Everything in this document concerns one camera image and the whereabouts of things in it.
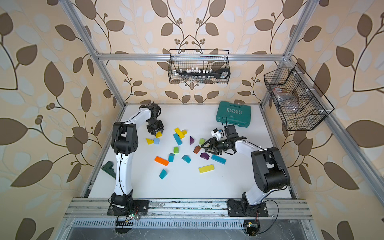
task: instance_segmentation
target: wallpaper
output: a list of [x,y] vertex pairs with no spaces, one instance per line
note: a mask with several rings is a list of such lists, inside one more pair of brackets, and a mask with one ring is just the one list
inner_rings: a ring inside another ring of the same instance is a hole
[[120,108],[57,1],[0,1],[0,35],[0,235],[49,239]]
[[326,123],[286,131],[273,103],[264,108],[298,198],[324,240],[382,239],[384,208]]
[[102,53],[282,53],[303,0],[72,0]]
[[384,176],[384,1],[318,6],[293,59],[326,92],[335,114]]
[[[263,75],[276,65],[273,61],[230,62],[228,84],[170,83],[167,62],[109,61],[107,68],[127,103],[259,103],[266,92]],[[108,89],[104,96],[110,97]]]

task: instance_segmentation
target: plastic bag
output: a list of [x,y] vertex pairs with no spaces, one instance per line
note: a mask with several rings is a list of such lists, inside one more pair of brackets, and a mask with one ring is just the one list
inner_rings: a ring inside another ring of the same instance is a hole
[[298,112],[300,110],[298,97],[295,97],[288,93],[279,92],[276,89],[273,90],[273,93],[276,96],[280,108],[283,111]]

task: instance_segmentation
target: white table surface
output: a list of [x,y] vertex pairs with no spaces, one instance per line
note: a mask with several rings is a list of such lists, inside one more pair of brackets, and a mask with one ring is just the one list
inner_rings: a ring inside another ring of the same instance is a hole
[[[139,105],[127,106],[122,121],[126,121],[137,110]],[[132,188],[134,198],[188,198],[188,199],[229,199],[241,198],[243,192],[249,190],[255,183],[253,177],[252,161],[250,156],[241,153],[229,155],[223,153],[221,157],[227,161],[225,165],[207,161],[193,152],[199,144],[200,138],[211,138],[210,132],[222,124],[216,121],[218,105],[161,105],[161,119],[164,132],[160,137],[160,144],[148,145],[146,138],[154,139],[147,131],[147,122],[137,129],[139,146],[135,152],[132,163]],[[250,142],[264,148],[272,147],[272,142],[265,126],[258,105],[251,105],[251,123],[249,127],[236,126],[239,136],[245,136]],[[154,161],[156,156],[168,160],[177,143],[173,137],[174,129],[186,129],[187,135],[182,139],[179,153],[173,162],[166,167]],[[190,146],[189,137],[195,142]],[[181,157],[188,155],[191,162],[188,164]],[[107,152],[103,165],[112,161],[116,165],[113,149]],[[213,164],[215,170],[199,173],[199,167]],[[159,174],[165,169],[168,175],[161,179]],[[89,197],[110,197],[114,192],[115,179],[103,170],[99,171],[93,184]],[[276,191],[268,198],[291,198],[289,190]]]

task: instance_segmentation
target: green toolbox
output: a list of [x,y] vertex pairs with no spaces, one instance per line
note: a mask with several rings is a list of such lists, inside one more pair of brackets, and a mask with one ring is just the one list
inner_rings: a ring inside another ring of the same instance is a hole
[[248,127],[251,123],[251,106],[221,101],[218,106],[216,121]]

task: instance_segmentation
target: ventilation grille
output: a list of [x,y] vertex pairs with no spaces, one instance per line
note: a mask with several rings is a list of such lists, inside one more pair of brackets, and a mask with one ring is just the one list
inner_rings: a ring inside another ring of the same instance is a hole
[[[113,228],[115,218],[80,218],[76,219],[73,227],[81,228]],[[243,229],[244,220],[239,219],[140,219],[134,222],[134,228],[199,228],[199,229]]]

